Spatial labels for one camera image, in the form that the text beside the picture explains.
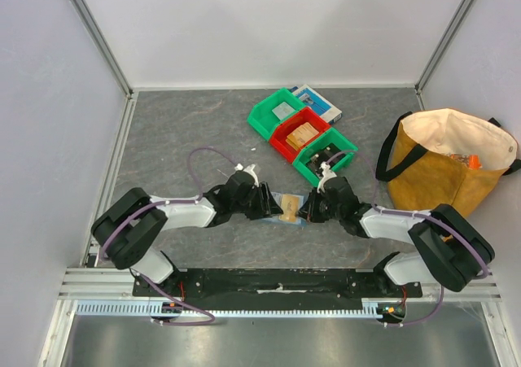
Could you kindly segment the gold credit card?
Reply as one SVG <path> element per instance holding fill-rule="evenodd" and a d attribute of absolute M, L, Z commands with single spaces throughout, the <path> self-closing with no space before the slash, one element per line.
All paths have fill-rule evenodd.
<path fill-rule="evenodd" d="M 282 209 L 282 214 L 278 217 L 280 221 L 291 224 L 299 222 L 297 212 L 300 208 L 300 196 L 282 194 L 279 206 Z"/>

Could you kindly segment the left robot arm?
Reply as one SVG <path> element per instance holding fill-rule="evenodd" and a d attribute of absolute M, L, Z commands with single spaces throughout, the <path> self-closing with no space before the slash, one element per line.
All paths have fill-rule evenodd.
<path fill-rule="evenodd" d="M 251 170 L 237 170 L 226 183 L 214 186 L 200 197 L 167 199 L 133 188 L 105 211 L 90 232 L 100 245 L 100 255 L 117 269 L 131 269 L 152 288 L 168 296 L 179 286 L 174 263 L 152 245 L 169 229 L 212 228 L 235 214 L 256 221 L 283 214 L 269 186 Z"/>

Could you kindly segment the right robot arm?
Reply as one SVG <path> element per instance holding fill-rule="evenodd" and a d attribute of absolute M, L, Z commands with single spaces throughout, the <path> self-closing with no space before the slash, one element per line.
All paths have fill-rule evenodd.
<path fill-rule="evenodd" d="M 298 210 L 311 223 L 335 220 L 361 238 L 385 238 L 414 247 L 412 253 L 392 253 L 379 263 L 374 290 L 394 295 L 412 282 L 437 282 L 459 292 L 477 278 L 488 276 L 495 258 L 492 245 L 451 205 L 410 212 L 364 203 L 344 177 L 332 177 L 313 188 Z"/>

